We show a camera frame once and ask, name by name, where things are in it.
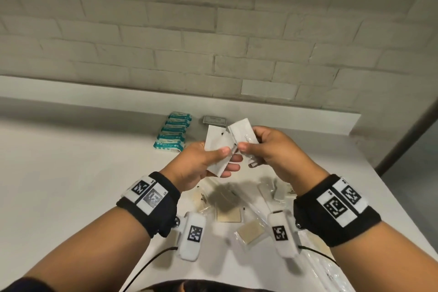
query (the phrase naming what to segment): hand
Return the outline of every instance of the hand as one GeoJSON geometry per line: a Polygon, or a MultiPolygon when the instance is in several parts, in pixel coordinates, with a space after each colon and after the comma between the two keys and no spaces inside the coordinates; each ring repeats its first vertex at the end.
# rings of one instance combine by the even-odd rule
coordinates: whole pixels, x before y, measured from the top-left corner
{"type": "Polygon", "coordinates": [[[298,195],[312,189],[328,176],[326,170],[313,162],[283,132],[263,126],[255,126],[253,130],[261,143],[241,142],[238,144],[239,151],[263,158],[281,180],[292,185],[298,195]]]}
{"type": "MultiPolygon", "coordinates": [[[[213,173],[206,171],[207,167],[231,155],[231,149],[227,146],[216,151],[205,151],[204,145],[205,142],[190,144],[160,171],[180,192],[191,190],[206,176],[216,177],[213,173]]],[[[231,157],[231,162],[238,163],[242,161],[242,155],[234,154],[231,157]]],[[[240,165],[228,163],[220,177],[228,178],[232,172],[239,170],[240,165]]]]}

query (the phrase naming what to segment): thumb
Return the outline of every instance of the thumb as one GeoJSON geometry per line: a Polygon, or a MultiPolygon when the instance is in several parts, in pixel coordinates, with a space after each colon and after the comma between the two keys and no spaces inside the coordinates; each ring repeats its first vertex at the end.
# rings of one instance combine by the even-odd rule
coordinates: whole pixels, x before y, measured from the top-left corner
{"type": "Polygon", "coordinates": [[[214,151],[205,151],[205,165],[210,166],[211,164],[220,162],[222,159],[230,155],[231,149],[228,146],[214,151]]]}
{"type": "Polygon", "coordinates": [[[239,151],[243,154],[249,154],[259,157],[265,156],[265,147],[262,143],[254,144],[254,143],[247,143],[247,142],[240,142],[237,145],[239,151]]]}

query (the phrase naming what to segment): black sleeve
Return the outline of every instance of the black sleeve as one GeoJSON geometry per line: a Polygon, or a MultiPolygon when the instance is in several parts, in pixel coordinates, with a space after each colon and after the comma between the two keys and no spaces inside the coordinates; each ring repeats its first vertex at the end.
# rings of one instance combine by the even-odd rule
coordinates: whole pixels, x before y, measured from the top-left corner
{"type": "Polygon", "coordinates": [[[50,286],[35,278],[23,277],[0,292],[55,292],[50,286]]]}

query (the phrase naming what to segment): person's right hand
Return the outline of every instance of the person's right hand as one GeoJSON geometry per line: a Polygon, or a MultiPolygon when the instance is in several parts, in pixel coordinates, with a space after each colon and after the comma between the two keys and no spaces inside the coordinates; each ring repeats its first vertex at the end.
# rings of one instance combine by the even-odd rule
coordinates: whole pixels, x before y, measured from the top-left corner
{"type": "Polygon", "coordinates": [[[312,189],[328,173],[313,162],[295,142],[283,132],[263,127],[253,127],[260,144],[241,142],[238,149],[244,154],[261,157],[277,176],[290,183],[298,195],[312,189]]]}

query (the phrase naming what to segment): qr code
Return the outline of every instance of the qr code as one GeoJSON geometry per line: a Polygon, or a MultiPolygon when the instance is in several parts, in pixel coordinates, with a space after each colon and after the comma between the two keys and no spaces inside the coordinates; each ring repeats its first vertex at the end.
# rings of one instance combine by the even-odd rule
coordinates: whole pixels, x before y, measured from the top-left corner
{"type": "Polygon", "coordinates": [[[350,185],[345,187],[341,191],[342,195],[347,198],[348,201],[351,202],[352,205],[355,205],[362,198],[358,192],[356,192],[350,185]]]}
{"type": "Polygon", "coordinates": [[[347,211],[347,207],[336,196],[324,203],[324,207],[335,219],[347,211]]]}
{"type": "Polygon", "coordinates": [[[199,226],[192,225],[190,227],[189,237],[187,238],[187,240],[194,242],[201,242],[201,234],[202,234],[202,228],[200,228],[199,226]]]}
{"type": "Polygon", "coordinates": [[[162,199],[163,197],[153,188],[143,197],[143,200],[152,208],[155,208],[162,199]]]}
{"type": "Polygon", "coordinates": [[[282,240],[288,240],[286,229],[283,225],[279,226],[273,226],[272,230],[274,231],[275,240],[282,241],[282,240]]]}
{"type": "Polygon", "coordinates": [[[137,194],[141,195],[147,188],[149,187],[149,184],[143,180],[140,180],[131,190],[137,194]]]}

